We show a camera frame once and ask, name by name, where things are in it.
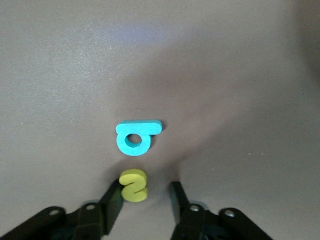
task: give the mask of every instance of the blue foam letter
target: blue foam letter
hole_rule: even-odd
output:
[[[145,154],[151,147],[151,136],[162,132],[162,123],[159,120],[123,121],[115,129],[118,137],[116,144],[121,152],[128,156],[137,157]],[[141,142],[133,143],[129,135],[136,134]]]

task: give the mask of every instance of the yellow number 2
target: yellow number 2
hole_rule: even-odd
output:
[[[128,202],[139,203],[147,199],[147,175],[144,171],[139,169],[124,171],[119,178],[119,182],[125,186],[122,190],[122,197]]]

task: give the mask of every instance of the gray surface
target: gray surface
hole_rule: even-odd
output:
[[[319,239],[319,1],[0,2],[0,235],[149,176],[107,238],[170,238],[167,186],[275,240]],[[159,119],[141,157],[120,121]]]

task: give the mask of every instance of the screw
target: screw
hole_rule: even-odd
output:
[[[53,210],[49,213],[50,216],[57,215],[59,213],[59,210]]]
[[[224,214],[227,215],[230,218],[234,218],[236,216],[235,213],[233,211],[231,211],[231,210],[226,210],[224,212]]]
[[[96,206],[95,205],[89,205],[87,206],[85,209],[87,209],[88,211],[95,209]]]
[[[192,205],[192,206],[190,207],[190,210],[191,210],[191,211],[194,211],[194,212],[199,212],[199,211],[200,211],[200,208],[199,208],[197,205]]]

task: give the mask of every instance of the bolt hole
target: bolt hole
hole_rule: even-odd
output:
[[[89,205],[87,206],[85,209],[87,209],[88,211],[95,209],[96,206],[95,205]]]
[[[131,143],[133,143],[133,144],[138,144],[138,143],[141,143],[141,142],[142,142],[141,137],[140,137],[139,135],[137,135],[137,134],[130,134],[130,135],[128,136],[128,139],[129,139],[129,141],[130,141]]]
[[[199,212],[200,211],[200,208],[197,206],[197,205],[192,205],[190,207],[190,210],[193,211],[193,212]]]
[[[53,210],[49,213],[50,216],[57,215],[59,213],[59,210]]]
[[[231,211],[231,210],[226,210],[224,212],[224,214],[227,215],[230,218],[234,218],[236,216],[235,213],[233,211]]]

